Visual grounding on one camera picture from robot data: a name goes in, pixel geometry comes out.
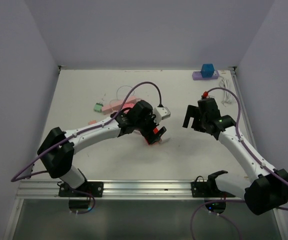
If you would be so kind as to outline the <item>pink power strip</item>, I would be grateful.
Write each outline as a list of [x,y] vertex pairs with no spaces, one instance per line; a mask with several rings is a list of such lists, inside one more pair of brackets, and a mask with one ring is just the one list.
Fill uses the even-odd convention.
[[128,104],[128,103],[136,103],[138,98],[136,96],[129,96],[126,102],[124,103],[124,100],[111,100],[109,103],[104,105],[102,107],[102,113],[104,115],[110,114],[114,111],[117,111],[120,109],[120,107],[123,107],[123,105]]

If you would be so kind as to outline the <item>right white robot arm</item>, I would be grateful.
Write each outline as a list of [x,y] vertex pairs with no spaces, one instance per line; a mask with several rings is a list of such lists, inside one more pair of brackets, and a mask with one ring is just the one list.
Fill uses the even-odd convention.
[[226,170],[210,174],[205,182],[191,182],[193,197],[221,197],[224,193],[245,201],[255,215],[261,215],[288,202],[288,172],[276,169],[242,137],[237,123],[221,115],[214,98],[203,98],[197,106],[188,105],[183,127],[209,134],[225,146],[247,175],[247,179]]

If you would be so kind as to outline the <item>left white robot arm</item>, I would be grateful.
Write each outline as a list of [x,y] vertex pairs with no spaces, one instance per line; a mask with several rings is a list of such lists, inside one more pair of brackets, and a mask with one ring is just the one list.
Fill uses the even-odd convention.
[[160,122],[171,116],[170,110],[162,105],[153,108],[145,100],[138,101],[133,107],[126,107],[112,113],[95,124],[79,129],[61,130],[53,128],[37,154],[49,176],[66,183],[76,196],[87,193],[88,184],[82,172],[73,166],[74,155],[99,142],[119,138],[138,131],[149,145],[160,141],[167,131],[158,129]]

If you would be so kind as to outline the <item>salmon charger plug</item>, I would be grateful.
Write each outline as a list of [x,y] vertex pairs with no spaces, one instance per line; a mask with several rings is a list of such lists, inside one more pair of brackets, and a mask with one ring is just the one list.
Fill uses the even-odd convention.
[[92,121],[88,122],[88,125],[93,125],[93,124],[96,124],[96,123],[97,123],[96,120],[92,120]]

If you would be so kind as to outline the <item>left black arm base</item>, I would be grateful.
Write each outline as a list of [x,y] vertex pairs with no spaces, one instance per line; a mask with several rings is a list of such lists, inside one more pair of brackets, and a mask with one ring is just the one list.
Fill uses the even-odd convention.
[[75,215],[91,212],[96,205],[96,198],[101,198],[104,191],[102,181],[88,181],[82,174],[63,177],[57,186],[58,196],[69,198],[68,208]]

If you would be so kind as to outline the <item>red cube adapter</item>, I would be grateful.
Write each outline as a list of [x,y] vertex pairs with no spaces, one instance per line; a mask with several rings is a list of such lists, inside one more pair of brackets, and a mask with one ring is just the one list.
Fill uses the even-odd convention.
[[161,141],[161,137],[158,135],[158,133],[159,130],[154,128],[144,137],[148,145],[153,145]]

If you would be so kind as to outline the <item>pink plug adapter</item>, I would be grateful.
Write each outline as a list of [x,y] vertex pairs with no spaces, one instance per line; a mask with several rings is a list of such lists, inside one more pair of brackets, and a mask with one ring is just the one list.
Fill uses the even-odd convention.
[[126,103],[125,105],[123,105],[121,112],[123,113],[127,113],[129,112],[133,107],[135,106],[134,103]]

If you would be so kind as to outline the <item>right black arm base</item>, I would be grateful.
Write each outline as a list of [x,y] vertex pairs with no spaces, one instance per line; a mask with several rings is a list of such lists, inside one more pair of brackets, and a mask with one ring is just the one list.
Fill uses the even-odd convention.
[[[207,177],[207,180],[205,180],[201,175],[197,176],[196,179],[190,183],[192,197],[204,198],[205,203],[210,202],[207,198],[220,198],[221,200],[224,200],[227,197],[234,198],[235,195],[229,192],[220,191],[215,182],[218,176],[228,173],[229,172],[226,170],[220,170],[210,174]],[[226,202],[207,203],[205,207],[208,211],[220,215],[226,209]]]

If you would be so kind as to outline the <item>green plug adapter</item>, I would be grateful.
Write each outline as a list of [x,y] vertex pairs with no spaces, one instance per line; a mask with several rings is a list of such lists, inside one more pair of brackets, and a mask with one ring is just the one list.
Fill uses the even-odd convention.
[[93,111],[97,112],[97,113],[101,113],[102,112],[102,108],[103,108],[103,104],[100,102],[97,102],[94,107],[93,107]]

